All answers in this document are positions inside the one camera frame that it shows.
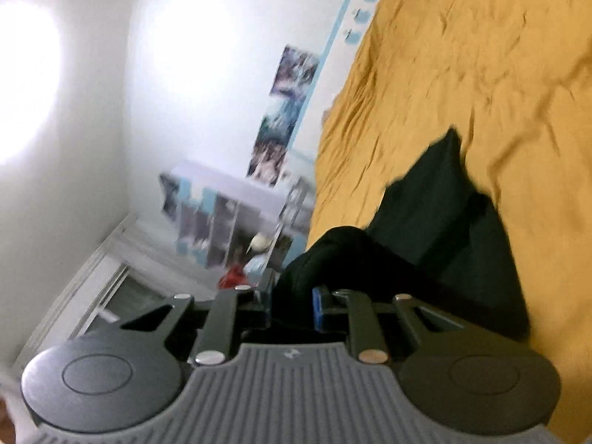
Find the black garment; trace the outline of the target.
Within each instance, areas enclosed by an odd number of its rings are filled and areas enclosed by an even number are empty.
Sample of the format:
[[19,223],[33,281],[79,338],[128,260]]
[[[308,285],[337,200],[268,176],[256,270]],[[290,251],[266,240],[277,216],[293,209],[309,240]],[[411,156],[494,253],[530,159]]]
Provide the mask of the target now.
[[509,339],[530,334],[507,232],[468,178],[454,129],[385,188],[366,228],[336,226],[290,263],[272,291],[272,329],[284,337],[313,332],[316,287],[381,303],[410,294]]

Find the red bag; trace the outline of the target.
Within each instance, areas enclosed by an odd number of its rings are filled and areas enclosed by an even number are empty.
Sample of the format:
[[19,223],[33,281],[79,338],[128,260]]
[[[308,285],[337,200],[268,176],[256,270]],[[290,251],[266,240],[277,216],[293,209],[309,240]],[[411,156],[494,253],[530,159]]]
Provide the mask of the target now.
[[244,267],[240,263],[232,263],[224,276],[218,281],[219,290],[234,289],[234,287],[249,284]]

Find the cream round ball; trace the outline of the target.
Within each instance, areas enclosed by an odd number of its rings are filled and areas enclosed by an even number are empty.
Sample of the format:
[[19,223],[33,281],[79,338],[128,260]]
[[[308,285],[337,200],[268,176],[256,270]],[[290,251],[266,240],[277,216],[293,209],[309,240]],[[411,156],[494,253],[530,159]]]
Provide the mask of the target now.
[[273,239],[270,236],[267,236],[264,233],[257,233],[251,239],[249,251],[254,253],[264,253],[268,250],[269,246],[271,246],[272,242]]

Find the blue white shelf unit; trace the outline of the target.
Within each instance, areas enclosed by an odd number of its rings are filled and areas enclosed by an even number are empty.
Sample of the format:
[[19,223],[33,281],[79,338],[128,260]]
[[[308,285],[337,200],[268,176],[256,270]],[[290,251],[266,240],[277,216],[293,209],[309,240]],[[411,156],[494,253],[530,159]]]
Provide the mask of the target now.
[[[164,194],[162,213],[175,225],[176,250],[210,269],[243,263],[258,277],[263,270],[283,270],[290,246],[282,236],[280,213],[288,191],[301,176],[283,172],[275,188],[252,178],[187,161],[158,176]],[[273,239],[264,253],[249,251],[251,239],[264,233]]]

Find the grey metal cart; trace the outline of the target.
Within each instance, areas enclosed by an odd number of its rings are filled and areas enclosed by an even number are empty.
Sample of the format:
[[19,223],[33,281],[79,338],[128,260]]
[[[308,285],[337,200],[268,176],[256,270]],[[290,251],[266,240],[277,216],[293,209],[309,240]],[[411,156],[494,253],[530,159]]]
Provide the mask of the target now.
[[298,178],[289,189],[280,213],[282,236],[289,236],[291,241],[282,263],[284,267],[305,252],[314,207],[314,186],[306,178]]

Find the mustard yellow bed quilt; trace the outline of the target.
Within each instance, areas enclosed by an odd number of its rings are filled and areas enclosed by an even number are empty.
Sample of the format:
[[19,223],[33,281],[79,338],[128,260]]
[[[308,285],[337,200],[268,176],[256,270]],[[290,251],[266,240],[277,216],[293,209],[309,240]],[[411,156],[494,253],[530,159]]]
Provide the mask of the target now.
[[510,238],[551,430],[591,435],[591,0],[380,0],[323,126],[311,239],[365,226],[450,128]]

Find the white blue headboard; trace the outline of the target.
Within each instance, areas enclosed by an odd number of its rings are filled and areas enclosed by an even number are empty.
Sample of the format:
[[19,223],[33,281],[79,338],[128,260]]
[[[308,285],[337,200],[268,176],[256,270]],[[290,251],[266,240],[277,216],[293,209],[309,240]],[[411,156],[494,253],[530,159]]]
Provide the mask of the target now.
[[343,0],[288,144],[289,164],[314,167],[323,113],[330,109],[347,79],[378,1]]

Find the window with white frame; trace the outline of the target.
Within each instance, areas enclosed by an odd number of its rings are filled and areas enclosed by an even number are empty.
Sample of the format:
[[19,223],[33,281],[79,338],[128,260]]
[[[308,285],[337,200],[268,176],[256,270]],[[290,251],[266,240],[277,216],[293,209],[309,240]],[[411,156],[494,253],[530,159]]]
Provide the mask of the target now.
[[113,295],[128,274],[149,289],[166,295],[184,293],[192,284],[127,215],[98,246],[51,304],[18,354],[12,370],[21,374],[40,351],[77,335],[97,308]]

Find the anime wall posters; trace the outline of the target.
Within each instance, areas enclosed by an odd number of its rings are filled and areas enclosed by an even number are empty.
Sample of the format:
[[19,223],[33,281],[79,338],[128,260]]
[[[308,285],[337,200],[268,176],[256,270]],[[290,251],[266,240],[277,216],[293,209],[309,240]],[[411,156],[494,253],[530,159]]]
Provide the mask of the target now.
[[248,178],[268,186],[280,181],[288,145],[318,64],[313,53],[289,45],[283,49],[253,146]]

